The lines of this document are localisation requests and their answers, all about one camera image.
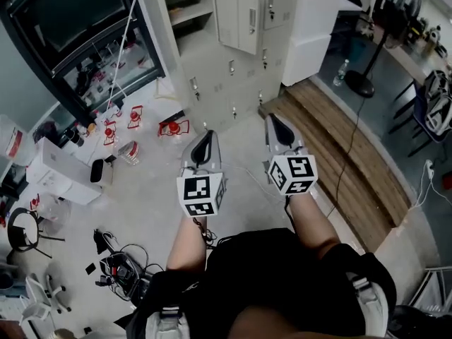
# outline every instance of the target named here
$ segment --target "person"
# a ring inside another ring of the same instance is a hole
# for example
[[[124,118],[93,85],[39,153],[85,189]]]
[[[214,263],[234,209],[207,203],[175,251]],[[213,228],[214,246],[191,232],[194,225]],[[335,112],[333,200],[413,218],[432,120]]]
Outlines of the person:
[[[281,228],[227,237],[208,259],[199,227],[207,230],[206,218],[183,217],[167,270],[154,275],[128,338],[364,335],[366,321],[347,274],[378,283],[391,311],[396,289],[390,275],[373,254],[359,256],[340,243],[311,194],[291,196],[288,204],[294,232]]]

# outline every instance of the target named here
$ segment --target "chair leg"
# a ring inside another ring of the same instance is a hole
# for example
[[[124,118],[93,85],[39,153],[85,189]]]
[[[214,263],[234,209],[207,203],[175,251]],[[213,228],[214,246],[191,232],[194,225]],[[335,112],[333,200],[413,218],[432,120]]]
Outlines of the chair leg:
[[[409,101],[406,105],[401,107],[395,114],[393,119],[397,119],[400,117],[403,113],[409,110],[413,105],[415,105],[415,98],[412,98],[411,101]]]
[[[412,81],[410,84],[408,84],[407,87],[406,87],[404,90],[402,90],[402,92],[399,93],[399,95],[398,95],[397,97],[395,97],[394,102],[395,102],[398,98],[400,98],[402,95],[404,95],[405,92],[410,88],[410,86],[411,86],[414,82],[415,82],[415,81]]]
[[[50,255],[47,255],[45,252],[39,250],[39,249],[36,248],[36,247],[35,247],[35,250],[36,250],[37,252],[40,252],[42,255],[47,256],[48,258],[52,258]]]
[[[413,115],[411,114],[405,121],[402,123],[396,124],[391,130],[389,131],[389,134],[394,133],[395,131],[398,131],[400,128],[402,128],[404,125],[406,125],[411,119],[413,119]]]
[[[424,149],[425,147],[427,147],[431,142],[433,142],[433,140],[429,137],[429,139],[423,143],[422,145],[420,145],[419,147],[417,147],[415,150],[412,150],[409,154],[408,157],[412,157],[413,155],[415,155],[416,153],[418,153],[420,150]]]
[[[46,239],[46,240],[54,240],[54,241],[65,241],[65,239],[59,239],[58,237],[48,237],[48,236],[43,236],[40,235],[41,239]]]
[[[420,129],[419,131],[417,131],[415,134],[413,134],[413,138],[416,138],[418,135],[420,135],[423,132],[422,129]]]

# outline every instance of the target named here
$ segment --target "white wall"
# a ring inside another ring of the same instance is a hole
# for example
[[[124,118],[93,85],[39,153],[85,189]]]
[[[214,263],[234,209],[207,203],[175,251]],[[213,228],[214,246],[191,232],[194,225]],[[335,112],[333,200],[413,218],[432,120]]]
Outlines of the white wall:
[[[448,55],[452,57],[452,24],[450,18],[441,12],[431,1],[422,1],[420,16],[429,19],[429,27],[441,26],[440,43],[447,49]]]

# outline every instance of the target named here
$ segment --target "black shirt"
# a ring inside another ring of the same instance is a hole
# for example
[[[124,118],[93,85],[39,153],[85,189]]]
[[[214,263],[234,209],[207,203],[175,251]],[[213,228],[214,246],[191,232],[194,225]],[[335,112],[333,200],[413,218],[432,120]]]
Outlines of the black shirt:
[[[134,327],[145,326],[147,317],[162,307],[177,304],[192,339],[226,338],[238,314],[252,305],[275,309],[300,331],[364,335],[364,317],[345,274],[356,273],[357,267],[368,278],[374,276],[393,307],[393,281],[374,255],[359,256],[339,244],[317,260],[288,229],[245,232],[218,244],[203,274],[155,274]],[[136,330],[133,337],[143,339],[140,333]]]

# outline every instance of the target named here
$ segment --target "wooden platform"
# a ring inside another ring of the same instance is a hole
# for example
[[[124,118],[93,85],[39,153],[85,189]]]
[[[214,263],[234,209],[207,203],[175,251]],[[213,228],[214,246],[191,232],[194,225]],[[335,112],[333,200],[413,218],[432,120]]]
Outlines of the wooden platform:
[[[355,122],[308,80],[259,110],[262,117],[271,112],[289,119],[302,132],[309,152],[316,156],[321,188],[332,202],[338,197],[341,215],[363,247],[375,251],[391,228],[402,222],[410,202],[373,145],[357,129],[347,154]]]

